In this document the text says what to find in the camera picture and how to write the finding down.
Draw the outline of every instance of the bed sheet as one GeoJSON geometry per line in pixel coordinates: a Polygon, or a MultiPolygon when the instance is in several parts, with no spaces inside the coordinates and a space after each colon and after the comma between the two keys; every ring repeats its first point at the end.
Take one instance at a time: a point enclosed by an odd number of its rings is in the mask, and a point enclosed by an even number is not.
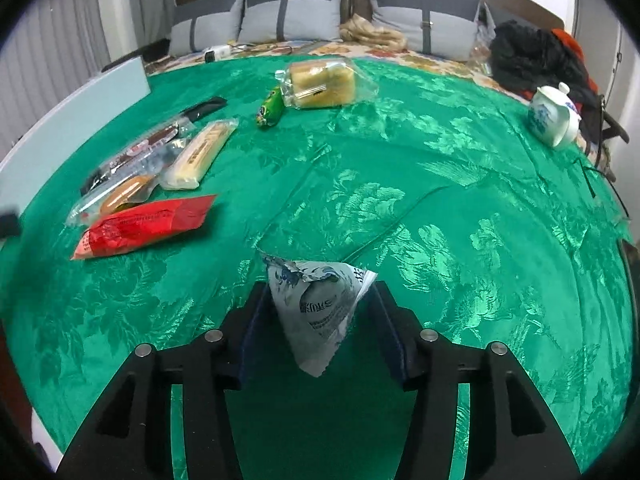
{"type": "MultiPolygon", "coordinates": [[[[254,48],[243,50],[235,50],[230,59],[241,59],[243,57],[261,57],[261,56],[290,56],[290,55],[310,54],[312,56],[344,56],[359,59],[369,59],[382,62],[395,63],[401,66],[409,66],[426,72],[450,75],[459,77],[484,87],[491,88],[497,92],[505,94],[516,101],[523,104],[529,102],[513,92],[509,92],[502,88],[494,79],[485,74],[475,72],[467,67],[464,63],[443,59],[436,56],[428,56],[413,50],[404,50],[402,52],[387,52],[378,48],[362,45],[359,43],[347,41],[282,41],[279,43],[265,43],[257,45],[254,48]]],[[[165,57],[159,62],[147,65],[148,75],[170,72],[179,68],[196,66],[203,64],[204,53],[197,52],[188,54],[179,58],[165,57]]],[[[584,139],[582,135],[578,135],[574,142],[580,150],[586,154],[592,164],[596,163],[598,156],[597,146],[592,145],[584,139]]],[[[604,146],[598,168],[606,174],[613,176],[610,168],[609,150],[604,146]]]]}
{"type": "MultiPolygon", "coordinates": [[[[151,94],[79,148],[0,251],[2,319],[32,404],[61,449],[140,342],[167,348],[217,326],[264,279],[259,251],[376,270],[398,304],[462,344],[503,340],[522,362],[584,468],[622,420],[630,297],[628,238],[607,184],[576,147],[553,152],[526,107],[459,77],[357,59],[373,102],[254,116],[275,70],[300,57],[249,57],[150,78],[151,94]],[[78,187],[106,154],[211,95],[240,125],[199,190],[218,193],[203,227],[135,253],[69,261],[64,227],[78,187]]],[[[392,478],[414,394],[389,377],[366,319],[319,379],[274,339],[242,392],[228,394],[247,480],[392,478]]],[[[451,478],[463,476],[461,388],[451,478]]],[[[180,388],[172,446],[184,478],[180,388]]]]}

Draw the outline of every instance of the teapot lid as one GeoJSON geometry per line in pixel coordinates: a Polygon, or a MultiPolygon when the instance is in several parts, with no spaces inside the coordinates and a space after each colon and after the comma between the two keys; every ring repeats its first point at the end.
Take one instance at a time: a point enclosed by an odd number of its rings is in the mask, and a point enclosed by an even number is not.
{"type": "Polygon", "coordinates": [[[553,86],[542,86],[538,88],[538,92],[552,100],[555,104],[567,106],[574,112],[578,113],[574,103],[567,96],[569,93],[569,86],[567,84],[561,82],[558,85],[558,88],[554,88],[553,86]]]}

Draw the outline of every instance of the blue and white wrapper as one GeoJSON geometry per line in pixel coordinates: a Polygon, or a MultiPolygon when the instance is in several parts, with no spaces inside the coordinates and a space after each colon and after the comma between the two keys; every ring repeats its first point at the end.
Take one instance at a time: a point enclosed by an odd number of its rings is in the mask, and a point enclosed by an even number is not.
{"type": "Polygon", "coordinates": [[[356,306],[377,274],[339,262],[262,256],[269,287],[296,363],[319,377],[347,335],[356,306]]]}

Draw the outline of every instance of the floral bedsheet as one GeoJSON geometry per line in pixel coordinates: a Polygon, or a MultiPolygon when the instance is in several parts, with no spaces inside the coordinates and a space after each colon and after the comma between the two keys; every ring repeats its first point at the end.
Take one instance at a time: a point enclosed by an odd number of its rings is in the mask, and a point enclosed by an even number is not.
{"type": "MultiPolygon", "coordinates": [[[[402,52],[387,52],[359,43],[346,43],[343,41],[281,41],[277,43],[265,43],[252,47],[235,46],[232,55],[227,59],[240,59],[243,57],[255,56],[290,56],[307,54],[310,56],[344,56],[350,58],[369,59],[374,61],[394,63],[401,66],[417,68],[440,75],[449,75],[472,81],[478,86],[491,88],[501,94],[508,95],[524,104],[528,104],[525,98],[509,92],[502,88],[494,79],[485,74],[475,72],[464,63],[443,59],[435,56],[427,56],[413,50],[402,52]]],[[[166,56],[157,62],[149,63],[146,66],[146,74],[156,75],[164,72],[171,72],[180,68],[203,64],[204,53],[196,52],[182,57],[166,56]]],[[[596,163],[597,147],[579,135],[575,139],[583,153],[592,164],[596,163]]],[[[608,174],[612,174],[609,168],[609,152],[604,146],[598,168],[608,174]]]]}

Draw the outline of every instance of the gray pillow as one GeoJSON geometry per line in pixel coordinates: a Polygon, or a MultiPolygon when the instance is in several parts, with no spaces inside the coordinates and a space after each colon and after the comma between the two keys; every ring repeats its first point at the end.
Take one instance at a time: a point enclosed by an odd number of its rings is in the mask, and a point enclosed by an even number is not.
{"type": "Polygon", "coordinates": [[[176,7],[169,54],[183,56],[238,39],[244,0],[196,0],[176,7]]]}
{"type": "Polygon", "coordinates": [[[246,0],[238,43],[340,40],[340,0],[246,0]]]}
{"type": "Polygon", "coordinates": [[[481,0],[371,0],[373,24],[402,32],[411,50],[467,61],[481,0]]]}

